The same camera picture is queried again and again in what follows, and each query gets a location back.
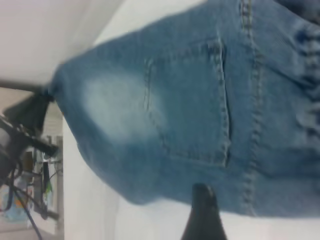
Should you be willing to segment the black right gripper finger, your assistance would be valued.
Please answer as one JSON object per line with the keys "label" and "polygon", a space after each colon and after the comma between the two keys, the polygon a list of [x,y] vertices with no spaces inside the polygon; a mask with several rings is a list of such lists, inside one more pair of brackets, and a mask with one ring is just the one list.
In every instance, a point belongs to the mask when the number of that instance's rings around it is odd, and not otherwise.
{"label": "black right gripper finger", "polygon": [[227,240],[220,217],[216,194],[205,184],[192,186],[190,215],[182,240]]}

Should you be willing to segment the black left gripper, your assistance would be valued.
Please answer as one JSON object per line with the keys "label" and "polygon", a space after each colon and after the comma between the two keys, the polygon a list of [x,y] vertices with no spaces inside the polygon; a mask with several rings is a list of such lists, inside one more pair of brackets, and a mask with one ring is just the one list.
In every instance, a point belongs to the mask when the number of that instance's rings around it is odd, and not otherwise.
{"label": "black left gripper", "polygon": [[30,130],[43,130],[48,107],[54,98],[46,92],[46,84],[32,84],[0,80],[0,87],[33,92],[31,96],[6,109],[6,118],[0,118],[0,147],[7,155],[22,155],[33,147],[46,155],[56,155],[57,145],[41,139]]}

